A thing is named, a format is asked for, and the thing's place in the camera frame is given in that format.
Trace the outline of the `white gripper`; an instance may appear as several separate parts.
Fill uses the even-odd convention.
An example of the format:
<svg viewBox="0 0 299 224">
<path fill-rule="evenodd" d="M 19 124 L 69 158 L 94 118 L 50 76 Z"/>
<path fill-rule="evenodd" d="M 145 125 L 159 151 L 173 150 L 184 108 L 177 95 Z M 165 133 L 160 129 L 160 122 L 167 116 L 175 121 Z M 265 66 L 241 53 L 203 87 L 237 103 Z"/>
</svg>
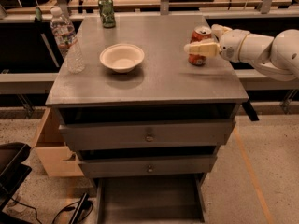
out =
<svg viewBox="0 0 299 224">
<path fill-rule="evenodd" d="M 213 24 L 211 30 L 219 39 L 219 43 L 214 41 L 202 40 L 193 42 L 184 46 L 184 51 L 191 55 L 200 55 L 204 57 L 215 57 L 221 53 L 224 60 L 230 62 L 241 61 L 241 48 L 250 31 L 234 29 Z"/>
</svg>

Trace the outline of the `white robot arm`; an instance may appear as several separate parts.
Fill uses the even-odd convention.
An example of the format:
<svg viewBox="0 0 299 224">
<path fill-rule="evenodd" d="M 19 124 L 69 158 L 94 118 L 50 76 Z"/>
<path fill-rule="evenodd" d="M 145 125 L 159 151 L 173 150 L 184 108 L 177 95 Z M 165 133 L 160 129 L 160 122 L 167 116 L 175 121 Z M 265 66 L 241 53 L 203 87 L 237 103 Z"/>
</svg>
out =
<svg viewBox="0 0 299 224">
<path fill-rule="evenodd" d="M 218 38 L 191 42 L 184 51 L 191 55 L 214 57 L 234 63 L 247 63 L 259 73 L 278 81 L 299 78 L 299 31 L 289 29 L 276 37 L 214 24 L 211 32 Z"/>
</svg>

